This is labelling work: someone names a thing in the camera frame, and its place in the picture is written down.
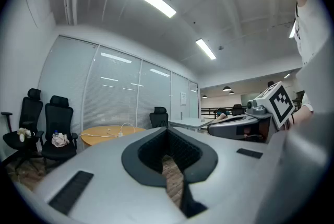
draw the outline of white desk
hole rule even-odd
[[[186,129],[194,129],[195,132],[198,132],[198,130],[210,124],[213,121],[213,119],[204,119],[204,122],[201,122],[201,119],[199,118],[189,118],[185,117],[182,120],[176,119],[176,120],[170,120],[169,124],[171,126],[180,126]]]

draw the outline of office chair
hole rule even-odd
[[[245,113],[245,109],[242,108],[241,104],[235,104],[233,106],[233,108],[231,109],[232,115],[236,116],[236,115],[241,115]]]
[[[168,114],[165,107],[154,107],[154,113],[150,113],[152,128],[168,127]]]
[[[77,154],[77,138],[76,133],[70,132],[71,120],[73,116],[73,109],[68,106],[68,99],[52,96],[50,103],[45,105],[45,118],[46,118],[46,142],[42,144],[42,157],[44,157],[45,169],[55,167]],[[55,130],[59,133],[67,135],[69,144],[57,148],[52,144],[52,135]],[[56,163],[47,166],[46,159],[57,161]]]
[[[15,171],[25,161],[28,161],[38,172],[37,167],[30,159],[41,158],[41,156],[34,154],[34,151],[36,151],[36,142],[38,141],[38,137],[42,136],[43,134],[43,131],[37,131],[38,117],[40,116],[43,108],[43,102],[40,101],[40,93],[41,91],[39,89],[31,88],[28,91],[28,96],[24,97],[22,101],[19,127],[23,127],[31,131],[31,138],[26,137],[24,142],[20,141],[20,137],[17,135],[17,131],[11,130],[9,116],[12,115],[12,113],[1,112],[1,114],[5,115],[7,118],[7,124],[10,131],[3,136],[3,139],[9,147],[18,150],[16,153],[5,159],[3,161],[3,165],[6,166],[15,158],[21,157],[21,160],[15,166]]]

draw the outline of round table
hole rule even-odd
[[[132,126],[122,127],[123,136],[131,135],[133,133],[142,132],[145,130],[146,129],[144,128],[135,127],[135,131],[134,131],[134,128]],[[96,127],[85,129],[84,131],[81,132],[81,134],[90,134],[90,135],[99,135],[99,136],[110,136],[111,134],[111,135],[118,136],[120,131],[121,131],[121,126],[96,126]],[[81,140],[88,146],[92,146],[94,144],[101,143],[101,142],[106,142],[107,140],[115,139],[115,138],[118,138],[118,137],[102,138],[102,137],[92,137],[92,136],[81,136]]]

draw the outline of glass wall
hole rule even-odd
[[[154,107],[165,107],[171,115],[171,72],[157,65],[142,62],[138,100],[137,126],[152,128],[150,113]]]
[[[100,47],[88,78],[83,127],[136,125],[141,60]]]
[[[169,120],[180,119],[181,112],[198,118],[196,83],[129,54],[66,37],[54,43],[38,87],[44,104],[52,95],[68,98],[74,109],[72,132],[78,134],[124,123],[151,128],[154,107],[165,107]],[[39,129],[45,130],[44,109]],[[78,144],[81,150],[81,139]]]
[[[71,131],[81,133],[81,108],[89,67],[98,45],[80,40],[58,37],[45,61],[38,89],[44,105],[53,95],[68,99],[73,108]],[[41,111],[38,129],[45,131],[45,110]],[[77,140],[82,149],[81,139]]]

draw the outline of ceiling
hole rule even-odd
[[[287,72],[272,74],[268,76],[262,76],[257,78],[252,78],[249,80],[243,80],[238,82],[229,83],[228,85],[220,85],[215,87],[203,88],[200,90],[201,96],[206,95],[208,98],[218,97],[218,96],[227,96],[229,91],[223,91],[225,86],[229,86],[232,91],[237,94],[248,94],[248,93],[260,93],[267,89],[268,82],[273,81],[277,83],[279,81],[288,81],[295,78],[295,74],[299,69],[293,71],[291,75],[284,79],[288,74]]]
[[[64,23],[64,0],[50,0]],[[195,74],[298,54],[289,39],[295,0],[163,0],[168,18],[143,0],[78,0],[78,23],[106,28],[159,51]],[[216,60],[198,47],[202,38]]]

